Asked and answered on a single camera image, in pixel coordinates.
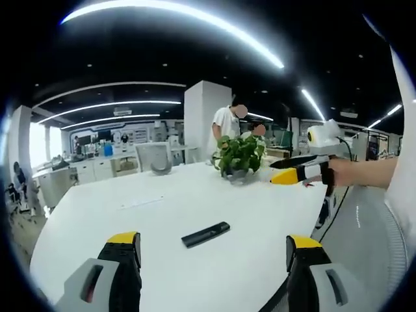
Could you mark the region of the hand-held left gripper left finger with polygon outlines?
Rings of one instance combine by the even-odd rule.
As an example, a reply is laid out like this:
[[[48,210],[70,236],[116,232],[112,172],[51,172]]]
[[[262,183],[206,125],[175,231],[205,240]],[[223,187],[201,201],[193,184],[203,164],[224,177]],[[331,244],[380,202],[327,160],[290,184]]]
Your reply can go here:
[[[96,258],[87,259],[64,282],[56,311],[138,311],[140,233],[112,236]]]

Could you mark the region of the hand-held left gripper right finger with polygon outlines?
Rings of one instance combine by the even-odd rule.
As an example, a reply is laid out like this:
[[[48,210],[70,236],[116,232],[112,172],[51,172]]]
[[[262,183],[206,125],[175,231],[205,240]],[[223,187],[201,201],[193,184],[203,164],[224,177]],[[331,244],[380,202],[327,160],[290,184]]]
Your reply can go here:
[[[286,237],[287,295],[290,311],[366,311],[360,281],[342,264],[331,261],[318,241]]]

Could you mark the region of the person's right hand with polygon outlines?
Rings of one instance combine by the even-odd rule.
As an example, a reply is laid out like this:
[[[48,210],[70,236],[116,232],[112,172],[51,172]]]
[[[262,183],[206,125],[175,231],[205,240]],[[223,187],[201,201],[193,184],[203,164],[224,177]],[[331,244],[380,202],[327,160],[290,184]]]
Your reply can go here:
[[[355,162],[346,159],[331,159],[329,165],[333,170],[335,186],[350,187],[355,183]]]

